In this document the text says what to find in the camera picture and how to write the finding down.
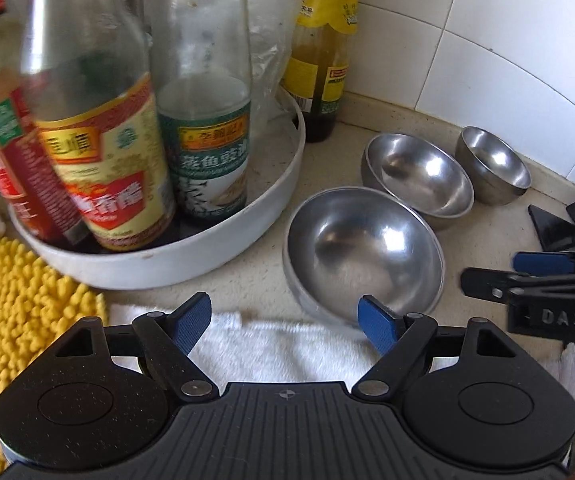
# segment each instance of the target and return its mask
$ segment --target silver screw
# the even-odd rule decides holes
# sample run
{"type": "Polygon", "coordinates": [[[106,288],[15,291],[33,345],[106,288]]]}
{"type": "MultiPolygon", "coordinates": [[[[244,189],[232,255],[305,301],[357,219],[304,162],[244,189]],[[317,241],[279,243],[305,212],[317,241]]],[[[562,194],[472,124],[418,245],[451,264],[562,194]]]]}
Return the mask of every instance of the silver screw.
{"type": "Polygon", "coordinates": [[[212,385],[205,381],[188,381],[181,386],[181,392],[188,397],[202,397],[212,391],[212,385]]]}
{"type": "Polygon", "coordinates": [[[390,391],[390,387],[383,381],[363,381],[358,388],[359,392],[368,397],[380,397],[390,391]]]}

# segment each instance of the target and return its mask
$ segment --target white wall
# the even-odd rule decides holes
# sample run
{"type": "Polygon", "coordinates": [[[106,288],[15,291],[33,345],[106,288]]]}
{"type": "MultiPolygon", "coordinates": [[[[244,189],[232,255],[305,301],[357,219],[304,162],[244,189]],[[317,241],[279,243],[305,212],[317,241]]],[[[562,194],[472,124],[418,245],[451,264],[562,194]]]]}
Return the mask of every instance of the white wall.
{"type": "Polygon", "coordinates": [[[347,90],[475,124],[575,183],[575,0],[360,0],[347,90]]]}

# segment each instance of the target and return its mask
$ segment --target small metal bowl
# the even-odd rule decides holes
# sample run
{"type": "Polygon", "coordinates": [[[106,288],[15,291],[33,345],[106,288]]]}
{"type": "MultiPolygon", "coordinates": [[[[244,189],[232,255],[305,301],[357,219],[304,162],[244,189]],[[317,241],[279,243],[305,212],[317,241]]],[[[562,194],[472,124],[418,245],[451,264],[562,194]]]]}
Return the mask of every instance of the small metal bowl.
{"type": "Polygon", "coordinates": [[[306,313],[353,338],[364,338],[363,295],[397,314],[427,314],[445,279],[443,251],[423,218],[365,187],[329,189],[301,204],[288,224],[283,268],[306,313]]]}
{"type": "Polygon", "coordinates": [[[380,134],[365,147],[361,162],[365,186],[407,203],[433,229],[449,227],[474,204],[474,188],[456,160],[427,140],[380,134]]]}
{"type": "Polygon", "coordinates": [[[499,137],[475,126],[463,129],[456,143],[456,160],[474,186],[479,202],[504,205],[532,185],[532,176],[517,152],[499,137]]]}

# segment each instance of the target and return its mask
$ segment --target glass bottle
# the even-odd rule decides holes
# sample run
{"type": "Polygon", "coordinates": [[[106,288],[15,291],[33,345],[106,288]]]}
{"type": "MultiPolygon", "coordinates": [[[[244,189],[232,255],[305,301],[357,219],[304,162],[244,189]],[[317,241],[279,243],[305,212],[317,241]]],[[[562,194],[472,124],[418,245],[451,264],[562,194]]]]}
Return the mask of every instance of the glass bottle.
{"type": "Polygon", "coordinates": [[[120,0],[33,0],[21,72],[54,168],[101,246],[158,238],[174,197],[136,18],[120,0]]]}
{"type": "Polygon", "coordinates": [[[327,139],[334,128],[358,5],[359,0],[303,0],[282,86],[303,112],[308,142],[327,139]]]}
{"type": "Polygon", "coordinates": [[[23,27],[0,0],[0,193],[40,240],[73,248],[89,234],[52,169],[21,92],[23,27]]]}
{"type": "Polygon", "coordinates": [[[158,0],[152,76],[181,208],[210,223],[247,200],[247,0],[158,0]]]}

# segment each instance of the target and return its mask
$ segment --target round white tray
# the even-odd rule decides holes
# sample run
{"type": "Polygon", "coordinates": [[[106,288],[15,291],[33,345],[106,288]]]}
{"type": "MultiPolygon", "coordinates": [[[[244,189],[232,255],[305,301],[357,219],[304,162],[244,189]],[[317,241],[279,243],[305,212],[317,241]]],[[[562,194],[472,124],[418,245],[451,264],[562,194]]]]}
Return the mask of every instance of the round white tray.
{"type": "Polygon", "coordinates": [[[234,216],[203,232],[165,246],[124,254],[82,254],[57,249],[32,236],[17,220],[14,227],[32,249],[63,274],[97,288],[138,290],[167,286],[205,274],[250,247],[279,218],[296,187],[305,146],[305,123],[296,102],[281,100],[298,115],[298,130],[283,114],[254,140],[250,158],[250,203],[234,216]]]}

